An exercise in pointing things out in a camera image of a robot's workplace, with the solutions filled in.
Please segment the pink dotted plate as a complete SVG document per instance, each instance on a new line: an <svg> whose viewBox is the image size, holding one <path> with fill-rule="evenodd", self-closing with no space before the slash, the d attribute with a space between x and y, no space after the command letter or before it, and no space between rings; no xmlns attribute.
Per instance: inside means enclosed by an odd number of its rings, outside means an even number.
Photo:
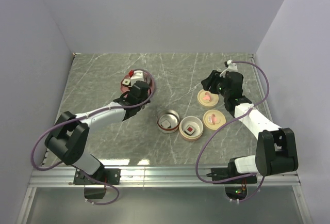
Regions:
<svg viewBox="0 0 330 224"><path fill-rule="evenodd" d="M155 81L152 78L152 76L143 71L143 70L130 70L128 74L124 76L124 78L121 80L120 83L120 90L122 93L126 92L133 86L134 83L137 81L142 81L151 87L151 90L149 90L149 93L154 90L155 87Z"/></svg>

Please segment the pale sushi roll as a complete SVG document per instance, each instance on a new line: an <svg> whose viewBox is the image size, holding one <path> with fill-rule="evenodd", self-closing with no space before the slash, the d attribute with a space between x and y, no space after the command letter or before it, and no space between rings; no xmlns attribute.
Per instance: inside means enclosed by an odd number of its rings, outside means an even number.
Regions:
<svg viewBox="0 0 330 224"><path fill-rule="evenodd" d="M171 127L171 123L169 122L169 120L164 120L164 121L161 122L161 126L164 129L169 129Z"/></svg>

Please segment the red sushi roll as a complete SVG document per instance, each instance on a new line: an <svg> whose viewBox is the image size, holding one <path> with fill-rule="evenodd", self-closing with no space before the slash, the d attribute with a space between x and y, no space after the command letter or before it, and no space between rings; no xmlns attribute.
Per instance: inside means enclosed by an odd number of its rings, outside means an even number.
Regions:
<svg viewBox="0 0 330 224"><path fill-rule="evenodd" d="M192 136L195 133L195 128L191 125L187 125L184 129L184 133L186 133L188 136Z"/></svg>

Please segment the metal serving tongs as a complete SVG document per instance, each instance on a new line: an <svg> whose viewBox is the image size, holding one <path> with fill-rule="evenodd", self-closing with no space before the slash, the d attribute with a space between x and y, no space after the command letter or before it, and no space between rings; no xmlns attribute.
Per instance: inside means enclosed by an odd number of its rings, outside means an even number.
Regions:
<svg viewBox="0 0 330 224"><path fill-rule="evenodd" d="M145 77L145 81L146 81L146 83L148 83L149 85L152 85L152 80L151 80L151 78L150 78L150 76L146 76Z"/></svg>

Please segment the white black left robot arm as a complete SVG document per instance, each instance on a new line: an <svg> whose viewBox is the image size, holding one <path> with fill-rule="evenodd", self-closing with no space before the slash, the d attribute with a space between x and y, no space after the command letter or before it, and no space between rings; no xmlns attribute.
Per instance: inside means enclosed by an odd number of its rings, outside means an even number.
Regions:
<svg viewBox="0 0 330 224"><path fill-rule="evenodd" d="M150 102L151 93L148 83L136 81L128 91L104 107L76 115L66 111L58 118L44 144L61 162L85 172L91 183L105 182L104 165L85 149L88 135L97 128L133 117Z"/></svg>

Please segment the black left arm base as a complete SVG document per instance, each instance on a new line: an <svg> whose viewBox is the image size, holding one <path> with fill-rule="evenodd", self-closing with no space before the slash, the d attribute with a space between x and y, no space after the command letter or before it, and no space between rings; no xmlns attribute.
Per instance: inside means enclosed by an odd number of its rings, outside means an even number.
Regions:
<svg viewBox="0 0 330 224"><path fill-rule="evenodd" d="M92 202L93 200L103 200L110 188L114 189L116 196L109 203L115 202L119 198L119 185L121 170L119 168L107 169L102 166L93 175L88 175L81 169L76 169L73 185L84 187L84 198Z"/></svg>

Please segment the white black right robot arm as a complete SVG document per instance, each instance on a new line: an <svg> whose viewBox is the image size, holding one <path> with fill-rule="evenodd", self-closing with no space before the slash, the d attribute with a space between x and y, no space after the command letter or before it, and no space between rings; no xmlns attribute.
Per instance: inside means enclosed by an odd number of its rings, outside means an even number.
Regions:
<svg viewBox="0 0 330 224"><path fill-rule="evenodd" d="M225 109L233 120L242 122L257 139L255 155L232 158L228 163L227 174L220 177L217 183L237 183L256 174L266 177L298 169L293 130L274 124L243 95L241 73L229 71L221 76L220 72L213 70L201 84L204 90L221 95Z"/></svg>

